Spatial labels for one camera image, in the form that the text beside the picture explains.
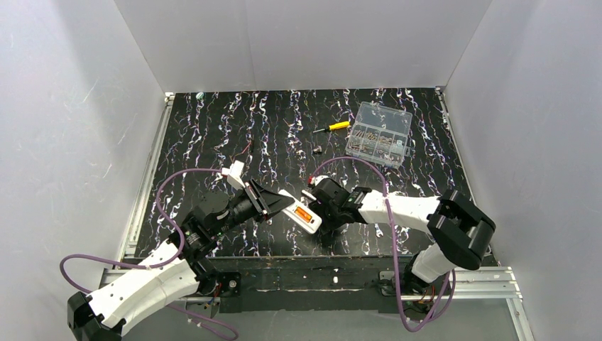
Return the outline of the orange battery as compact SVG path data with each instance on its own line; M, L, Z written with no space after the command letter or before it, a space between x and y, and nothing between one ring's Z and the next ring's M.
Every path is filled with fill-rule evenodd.
M312 223L313 222L313 217L310 213L308 213L306 210L304 210L303 208L297 206L295 208L295 214L304 222L306 223Z

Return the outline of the white remote control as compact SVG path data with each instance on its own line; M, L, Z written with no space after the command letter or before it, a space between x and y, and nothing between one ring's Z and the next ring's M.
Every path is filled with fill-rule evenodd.
M322 218L288 191L282 189L278 191L278 194L293 199L293 203L289 204L282 212L308 234L315 234L322 224Z

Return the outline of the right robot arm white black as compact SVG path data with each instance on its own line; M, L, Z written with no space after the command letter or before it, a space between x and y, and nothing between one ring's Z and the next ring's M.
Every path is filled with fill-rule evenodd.
M303 195L322 218L321 229L390 222L433 238L433 245L413 256L400 275L406 291L419 292L456 268L480 269L496 230L493 220L457 190L439 197L384 194L361 186L348 191L328 177L309 188Z

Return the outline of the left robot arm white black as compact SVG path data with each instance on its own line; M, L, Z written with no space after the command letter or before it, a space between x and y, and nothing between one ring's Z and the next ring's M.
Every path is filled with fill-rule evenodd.
M279 212L294 212L298 201L251 180L235 196L208 192L173 232L138 268L129 269L103 288L78 291L67 301L67 325L77 340L121 340L133 326L179 298L192 295L236 295L223 274L208 260L219 238L249 220L263 222Z

